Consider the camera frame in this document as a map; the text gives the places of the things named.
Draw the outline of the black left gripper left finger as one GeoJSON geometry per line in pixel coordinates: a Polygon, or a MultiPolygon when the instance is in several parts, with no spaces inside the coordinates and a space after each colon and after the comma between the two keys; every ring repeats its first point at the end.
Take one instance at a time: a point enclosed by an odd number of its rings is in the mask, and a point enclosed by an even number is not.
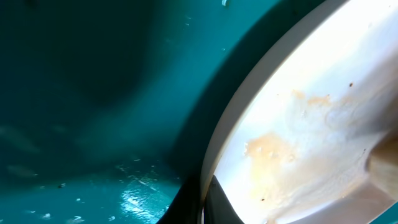
{"type": "Polygon", "coordinates": [[[200,202],[200,179],[189,177],[177,192],[170,207],[157,224],[198,224],[200,202]]]}

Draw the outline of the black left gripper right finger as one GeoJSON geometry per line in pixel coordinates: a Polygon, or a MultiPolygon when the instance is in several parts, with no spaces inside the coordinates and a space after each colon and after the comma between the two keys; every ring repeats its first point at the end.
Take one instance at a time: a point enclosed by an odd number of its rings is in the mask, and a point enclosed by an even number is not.
{"type": "Polygon", "coordinates": [[[204,224],[243,224],[215,175],[205,199],[204,224]]]}

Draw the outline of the white plate bottom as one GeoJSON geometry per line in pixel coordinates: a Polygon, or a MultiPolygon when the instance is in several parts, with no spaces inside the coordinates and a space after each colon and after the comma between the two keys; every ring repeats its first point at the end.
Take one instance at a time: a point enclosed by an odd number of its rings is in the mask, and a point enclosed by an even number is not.
{"type": "Polygon", "coordinates": [[[243,223],[371,223],[395,198],[371,151],[397,136],[397,1],[325,1],[258,61],[206,150],[243,223]]]}

